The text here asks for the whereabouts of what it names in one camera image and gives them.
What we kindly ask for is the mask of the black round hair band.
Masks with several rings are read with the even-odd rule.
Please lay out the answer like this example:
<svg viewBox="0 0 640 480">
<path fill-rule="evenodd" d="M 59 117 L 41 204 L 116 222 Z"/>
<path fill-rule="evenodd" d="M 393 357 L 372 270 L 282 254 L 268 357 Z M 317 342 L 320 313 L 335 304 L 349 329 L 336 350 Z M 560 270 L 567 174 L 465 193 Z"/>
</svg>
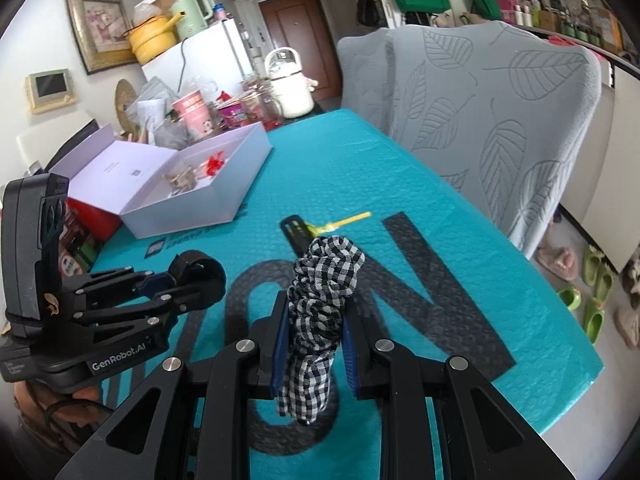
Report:
<svg viewBox="0 0 640 480">
<path fill-rule="evenodd" d="M 221 263 L 199 250 L 187 250 L 176 255 L 168 268 L 175 287 L 171 297 L 186 310 L 204 310 L 224 298 L 226 272 Z"/>
</svg>

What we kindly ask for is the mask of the black long hair clip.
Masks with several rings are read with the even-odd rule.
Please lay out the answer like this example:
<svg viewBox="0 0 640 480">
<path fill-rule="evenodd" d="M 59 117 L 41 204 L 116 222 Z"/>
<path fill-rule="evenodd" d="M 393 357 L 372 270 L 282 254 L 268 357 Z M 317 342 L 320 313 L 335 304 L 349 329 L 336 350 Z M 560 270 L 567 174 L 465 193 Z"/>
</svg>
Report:
<svg viewBox="0 0 640 480">
<path fill-rule="evenodd" d="M 314 234 L 306 222 L 298 214 L 292 214 L 280 222 L 280 229 L 296 257 L 303 257 L 314 240 Z"/>
</svg>

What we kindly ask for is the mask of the yellow flower hair stick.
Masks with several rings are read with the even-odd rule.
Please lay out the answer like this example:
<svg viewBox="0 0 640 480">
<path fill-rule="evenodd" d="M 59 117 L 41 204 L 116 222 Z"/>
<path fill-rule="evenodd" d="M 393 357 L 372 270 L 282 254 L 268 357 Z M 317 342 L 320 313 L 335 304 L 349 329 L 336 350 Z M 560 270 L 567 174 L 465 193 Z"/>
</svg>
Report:
<svg viewBox="0 0 640 480">
<path fill-rule="evenodd" d="M 306 222 L 305 226 L 309 229 L 309 231 L 313 236 L 321 236 L 324 234 L 334 232 L 337 229 L 341 228 L 342 226 L 348 226 L 351 223 L 355 223 L 370 217 L 371 217 L 370 211 L 366 211 L 366 212 L 362 212 L 361 214 L 355 214 L 354 216 L 351 216 L 342 220 L 326 223 L 323 226 L 315 226 L 314 224 L 311 224 L 309 222 Z"/>
</svg>

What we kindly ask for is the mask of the black white gingham scrunchie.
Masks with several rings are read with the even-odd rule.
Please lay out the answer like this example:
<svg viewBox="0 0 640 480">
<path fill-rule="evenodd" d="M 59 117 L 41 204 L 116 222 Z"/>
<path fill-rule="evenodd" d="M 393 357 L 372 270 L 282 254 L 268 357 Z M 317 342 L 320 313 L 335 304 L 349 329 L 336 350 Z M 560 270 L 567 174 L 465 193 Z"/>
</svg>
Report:
<svg viewBox="0 0 640 480">
<path fill-rule="evenodd" d="M 278 413 L 303 425 L 329 403 L 331 368 L 342 338 L 343 311 L 355 295 L 364 253 L 344 236 L 315 238 L 294 263 L 286 291 L 292 335 Z"/>
</svg>

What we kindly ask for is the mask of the white open gift box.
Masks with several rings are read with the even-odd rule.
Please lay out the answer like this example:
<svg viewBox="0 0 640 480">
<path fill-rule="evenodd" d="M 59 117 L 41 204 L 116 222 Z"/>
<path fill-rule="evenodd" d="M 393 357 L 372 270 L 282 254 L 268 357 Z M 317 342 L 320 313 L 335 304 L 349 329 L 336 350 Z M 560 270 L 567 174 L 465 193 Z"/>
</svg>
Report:
<svg viewBox="0 0 640 480">
<path fill-rule="evenodd" d="M 67 196 L 116 214 L 137 238 L 231 222 L 272 150 L 266 130 L 253 124 L 221 133 L 181 151 L 118 140 L 99 128 L 52 167 L 70 179 Z M 204 164 L 223 151 L 215 177 Z M 194 190 L 171 196 L 164 174 L 196 169 Z"/>
</svg>

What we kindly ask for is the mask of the clear wavy hair clip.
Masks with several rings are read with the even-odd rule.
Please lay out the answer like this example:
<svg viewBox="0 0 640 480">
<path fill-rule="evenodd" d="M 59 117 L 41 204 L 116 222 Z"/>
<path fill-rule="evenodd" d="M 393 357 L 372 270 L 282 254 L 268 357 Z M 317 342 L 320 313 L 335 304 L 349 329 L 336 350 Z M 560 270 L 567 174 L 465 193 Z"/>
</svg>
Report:
<svg viewBox="0 0 640 480">
<path fill-rule="evenodd" d="M 186 166 L 175 174 L 164 174 L 163 179 L 171 187 L 171 196 L 190 192 L 198 185 L 198 175 L 192 166 Z"/>
</svg>

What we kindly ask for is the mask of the pink panda paper cup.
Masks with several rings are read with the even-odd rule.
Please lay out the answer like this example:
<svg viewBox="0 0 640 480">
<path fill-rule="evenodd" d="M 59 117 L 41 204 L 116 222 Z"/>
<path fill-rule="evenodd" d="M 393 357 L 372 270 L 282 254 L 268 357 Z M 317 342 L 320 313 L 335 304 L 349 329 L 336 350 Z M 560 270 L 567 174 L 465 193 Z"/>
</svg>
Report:
<svg viewBox="0 0 640 480">
<path fill-rule="evenodd" d="M 215 125 L 206 106 L 194 108 L 182 116 L 191 138 L 199 141 L 215 133 Z"/>
</svg>

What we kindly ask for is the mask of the purple instant noodle bowl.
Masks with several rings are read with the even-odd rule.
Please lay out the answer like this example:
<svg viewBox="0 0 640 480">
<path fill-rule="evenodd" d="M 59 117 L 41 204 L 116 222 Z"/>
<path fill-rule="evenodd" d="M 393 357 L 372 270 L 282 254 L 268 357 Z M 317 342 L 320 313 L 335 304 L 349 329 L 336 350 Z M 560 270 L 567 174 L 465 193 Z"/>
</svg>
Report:
<svg viewBox="0 0 640 480">
<path fill-rule="evenodd" d="M 217 106 L 217 110 L 229 129 L 244 127 L 250 124 L 246 111 L 240 100 L 228 100 Z"/>
</svg>

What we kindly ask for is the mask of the teal bubble mat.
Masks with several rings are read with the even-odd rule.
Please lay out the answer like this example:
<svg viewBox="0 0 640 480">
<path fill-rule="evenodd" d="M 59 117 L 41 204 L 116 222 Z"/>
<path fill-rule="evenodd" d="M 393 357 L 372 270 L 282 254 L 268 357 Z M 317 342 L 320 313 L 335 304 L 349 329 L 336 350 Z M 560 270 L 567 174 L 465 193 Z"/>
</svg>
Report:
<svg viewBox="0 0 640 480">
<path fill-rule="evenodd" d="M 235 219 L 222 226 L 138 240 L 120 229 L 99 270 L 162 272 L 198 249 L 226 271 L 221 304 L 180 318 L 170 353 L 214 356 L 267 315 L 291 281 L 295 259 L 281 221 L 341 234 L 366 256 L 363 305 L 382 334 L 418 356 L 462 354 L 538 431 L 554 424 L 594 383 L 603 364 L 573 315 L 529 261 L 443 179 L 348 110 L 270 133 L 271 153 Z"/>
</svg>

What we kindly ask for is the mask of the pink paper cup upper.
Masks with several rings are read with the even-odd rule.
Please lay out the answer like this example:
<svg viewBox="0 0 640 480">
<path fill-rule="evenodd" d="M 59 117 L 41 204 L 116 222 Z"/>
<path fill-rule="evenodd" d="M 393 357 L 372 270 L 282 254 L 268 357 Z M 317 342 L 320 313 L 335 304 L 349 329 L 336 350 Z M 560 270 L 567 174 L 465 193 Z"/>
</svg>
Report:
<svg viewBox="0 0 640 480">
<path fill-rule="evenodd" d="M 172 103 L 172 108 L 180 116 L 190 114 L 200 106 L 204 105 L 204 99 L 200 90 L 194 90 Z"/>
</svg>

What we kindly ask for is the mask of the glass mug with red liquid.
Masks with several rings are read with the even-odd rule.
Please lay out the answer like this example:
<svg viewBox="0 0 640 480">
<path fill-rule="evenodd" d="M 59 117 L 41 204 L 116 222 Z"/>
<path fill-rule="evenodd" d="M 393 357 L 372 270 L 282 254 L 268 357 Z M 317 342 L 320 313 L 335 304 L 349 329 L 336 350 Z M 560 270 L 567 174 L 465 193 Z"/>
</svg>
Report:
<svg viewBox="0 0 640 480">
<path fill-rule="evenodd" d="M 255 93 L 254 115 L 262 123 L 266 131 L 281 127 L 284 123 L 282 106 L 270 92 Z"/>
</svg>

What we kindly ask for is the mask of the woven straw fan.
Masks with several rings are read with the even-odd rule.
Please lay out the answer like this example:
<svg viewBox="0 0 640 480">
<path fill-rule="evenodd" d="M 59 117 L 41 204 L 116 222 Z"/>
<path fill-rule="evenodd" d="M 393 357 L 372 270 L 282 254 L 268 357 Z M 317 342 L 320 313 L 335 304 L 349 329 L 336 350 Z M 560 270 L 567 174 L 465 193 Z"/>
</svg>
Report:
<svg viewBox="0 0 640 480">
<path fill-rule="evenodd" d="M 114 105 L 116 116 L 122 131 L 126 133 L 134 133 L 136 126 L 127 114 L 127 110 L 131 104 L 137 99 L 137 92 L 127 79 L 119 79 L 115 88 Z"/>
</svg>

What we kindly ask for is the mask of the white kettle bottle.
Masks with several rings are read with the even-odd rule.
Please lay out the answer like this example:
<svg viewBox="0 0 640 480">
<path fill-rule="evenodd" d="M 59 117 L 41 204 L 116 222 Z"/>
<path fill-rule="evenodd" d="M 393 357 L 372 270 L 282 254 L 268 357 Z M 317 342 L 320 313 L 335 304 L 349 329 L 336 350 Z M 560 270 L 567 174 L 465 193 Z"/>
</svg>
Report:
<svg viewBox="0 0 640 480">
<path fill-rule="evenodd" d="M 295 49 L 272 50 L 265 57 L 265 68 L 285 119 L 303 117 L 314 109 L 314 82 L 303 74 L 302 59 Z"/>
</svg>

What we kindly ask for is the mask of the white refrigerator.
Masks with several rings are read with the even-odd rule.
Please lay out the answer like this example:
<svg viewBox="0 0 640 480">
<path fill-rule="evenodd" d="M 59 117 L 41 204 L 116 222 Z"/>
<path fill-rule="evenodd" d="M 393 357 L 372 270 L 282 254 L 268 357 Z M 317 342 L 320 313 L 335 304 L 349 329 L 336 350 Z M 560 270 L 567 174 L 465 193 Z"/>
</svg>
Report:
<svg viewBox="0 0 640 480">
<path fill-rule="evenodd" d="M 179 42 L 143 65 L 142 72 L 147 81 L 158 78 L 177 94 L 198 86 L 214 98 L 221 91 L 240 94 L 254 66 L 238 24 L 230 18 Z"/>
</svg>

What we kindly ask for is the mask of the yellow pot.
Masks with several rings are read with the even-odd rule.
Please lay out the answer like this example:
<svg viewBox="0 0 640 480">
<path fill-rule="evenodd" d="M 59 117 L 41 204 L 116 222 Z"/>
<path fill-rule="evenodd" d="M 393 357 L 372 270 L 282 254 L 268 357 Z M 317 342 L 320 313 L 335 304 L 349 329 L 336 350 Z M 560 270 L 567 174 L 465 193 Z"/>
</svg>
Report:
<svg viewBox="0 0 640 480">
<path fill-rule="evenodd" d="M 175 26 L 185 16 L 184 12 L 179 12 L 172 18 L 160 14 L 125 32 L 132 53 L 141 66 L 178 44 Z"/>
</svg>

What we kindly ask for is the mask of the green electric kettle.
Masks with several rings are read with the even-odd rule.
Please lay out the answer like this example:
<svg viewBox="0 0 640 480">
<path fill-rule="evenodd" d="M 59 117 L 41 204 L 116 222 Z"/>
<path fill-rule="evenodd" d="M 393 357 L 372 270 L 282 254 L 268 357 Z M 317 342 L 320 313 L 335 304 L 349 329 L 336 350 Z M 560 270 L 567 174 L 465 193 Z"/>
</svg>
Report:
<svg viewBox="0 0 640 480">
<path fill-rule="evenodd" d="M 177 0 L 169 8 L 171 16 L 178 15 L 175 28 L 180 40 L 185 40 L 208 29 L 213 17 L 209 0 Z"/>
</svg>

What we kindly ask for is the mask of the framed picture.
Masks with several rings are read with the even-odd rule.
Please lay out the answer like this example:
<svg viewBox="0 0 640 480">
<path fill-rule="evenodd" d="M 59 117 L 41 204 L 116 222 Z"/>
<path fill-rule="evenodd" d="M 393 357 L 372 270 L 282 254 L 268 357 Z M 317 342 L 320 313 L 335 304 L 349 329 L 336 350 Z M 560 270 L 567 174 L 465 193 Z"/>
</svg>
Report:
<svg viewBox="0 0 640 480">
<path fill-rule="evenodd" d="M 77 50 L 88 75 L 136 62 L 124 0 L 65 0 Z"/>
</svg>

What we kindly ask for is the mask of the brown door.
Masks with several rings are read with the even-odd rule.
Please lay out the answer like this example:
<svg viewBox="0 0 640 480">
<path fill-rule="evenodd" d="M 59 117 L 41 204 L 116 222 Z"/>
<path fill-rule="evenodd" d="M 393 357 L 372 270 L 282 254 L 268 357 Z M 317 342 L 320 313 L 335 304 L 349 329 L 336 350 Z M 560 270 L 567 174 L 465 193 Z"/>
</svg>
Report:
<svg viewBox="0 0 640 480">
<path fill-rule="evenodd" d="M 267 0 L 258 4 L 272 43 L 291 47 L 302 59 L 303 73 L 318 81 L 314 99 L 342 95 L 342 76 L 334 42 L 320 0 Z"/>
</svg>

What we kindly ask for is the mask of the grey leaf chair far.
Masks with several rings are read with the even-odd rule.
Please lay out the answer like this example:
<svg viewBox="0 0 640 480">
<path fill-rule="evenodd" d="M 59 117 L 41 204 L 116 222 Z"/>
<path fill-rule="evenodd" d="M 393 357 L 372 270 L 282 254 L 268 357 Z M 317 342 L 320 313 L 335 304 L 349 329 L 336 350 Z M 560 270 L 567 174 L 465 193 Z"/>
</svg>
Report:
<svg viewBox="0 0 640 480">
<path fill-rule="evenodd" d="M 344 37 L 337 43 L 343 90 L 341 108 L 348 108 L 378 131 L 390 131 L 393 90 L 388 83 L 387 36 L 381 28 L 370 34 Z"/>
</svg>

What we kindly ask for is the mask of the grey leaf chair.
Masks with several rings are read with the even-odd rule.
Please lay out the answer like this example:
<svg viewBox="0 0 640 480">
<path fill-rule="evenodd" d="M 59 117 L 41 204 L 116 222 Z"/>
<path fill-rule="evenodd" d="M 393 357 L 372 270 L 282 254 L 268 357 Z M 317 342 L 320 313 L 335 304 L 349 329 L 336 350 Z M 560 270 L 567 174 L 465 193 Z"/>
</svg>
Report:
<svg viewBox="0 0 640 480">
<path fill-rule="evenodd" d="M 503 22 L 386 39 L 388 135 L 531 257 L 601 96 L 597 55 Z"/>
<path fill-rule="evenodd" d="M 393 90 L 388 83 L 387 36 L 381 28 L 370 34 L 344 37 L 337 43 L 343 90 L 341 108 L 348 108 L 378 131 L 390 131 Z"/>
</svg>

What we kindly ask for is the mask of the dark hanging bag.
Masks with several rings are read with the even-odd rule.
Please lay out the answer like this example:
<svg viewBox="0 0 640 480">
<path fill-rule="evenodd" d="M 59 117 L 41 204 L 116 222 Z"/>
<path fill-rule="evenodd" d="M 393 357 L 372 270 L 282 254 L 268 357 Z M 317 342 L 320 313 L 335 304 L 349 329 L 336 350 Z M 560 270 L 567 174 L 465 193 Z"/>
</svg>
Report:
<svg viewBox="0 0 640 480">
<path fill-rule="evenodd" d="M 384 25 L 378 0 L 356 0 L 356 21 L 359 25 L 379 28 Z"/>
</svg>

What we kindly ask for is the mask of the grey leaf chair near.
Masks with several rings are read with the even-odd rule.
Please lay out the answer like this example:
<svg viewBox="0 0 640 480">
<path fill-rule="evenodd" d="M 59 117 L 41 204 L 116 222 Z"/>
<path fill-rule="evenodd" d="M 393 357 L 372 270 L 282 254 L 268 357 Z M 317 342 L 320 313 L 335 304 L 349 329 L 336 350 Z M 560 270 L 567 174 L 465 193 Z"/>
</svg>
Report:
<svg viewBox="0 0 640 480">
<path fill-rule="evenodd" d="M 597 55 L 503 22 L 386 39 L 388 135 L 531 257 L 601 96 Z"/>
</svg>

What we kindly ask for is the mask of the wall intercom panel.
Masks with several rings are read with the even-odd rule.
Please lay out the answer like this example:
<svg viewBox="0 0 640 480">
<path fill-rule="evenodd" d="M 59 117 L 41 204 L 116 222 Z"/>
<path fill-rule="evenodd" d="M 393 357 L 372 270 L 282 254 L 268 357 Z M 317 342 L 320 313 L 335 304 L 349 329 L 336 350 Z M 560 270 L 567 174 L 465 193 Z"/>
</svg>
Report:
<svg viewBox="0 0 640 480">
<path fill-rule="evenodd" d="M 25 78 L 29 113 L 39 115 L 77 102 L 72 75 L 65 70 L 46 70 Z"/>
</svg>

